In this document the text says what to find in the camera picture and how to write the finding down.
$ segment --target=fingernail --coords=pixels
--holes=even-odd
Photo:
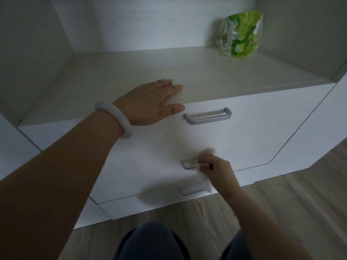
[[[179,112],[182,112],[182,111],[184,110],[184,105],[180,105],[180,106],[178,106],[178,108],[177,108],[177,109],[178,109],[178,111],[179,111]]]

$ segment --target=plastic bag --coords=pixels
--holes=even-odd
[[[233,14],[222,21],[217,45],[225,56],[246,57],[257,50],[262,27],[261,12]]]

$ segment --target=floor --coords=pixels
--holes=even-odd
[[[314,259],[347,259],[347,140],[306,170],[244,186]],[[124,234],[156,219],[175,230],[192,260],[219,259],[239,224],[219,194],[75,229],[60,260],[111,260]]]

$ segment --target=jeans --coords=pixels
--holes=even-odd
[[[178,235],[156,221],[128,232],[120,241],[113,260],[189,260],[189,252]],[[251,260],[240,230],[224,250],[221,260]]]

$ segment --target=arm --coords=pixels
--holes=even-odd
[[[216,156],[207,156],[200,158],[199,163],[212,164],[210,168],[202,166],[201,171],[209,177],[212,185],[234,211],[255,260],[312,259],[242,191],[228,161]]]
[[[183,87],[143,84],[113,104],[132,125],[150,125],[184,110],[163,101]],[[0,181],[0,259],[57,259],[106,158],[123,133],[98,109],[49,148]]]

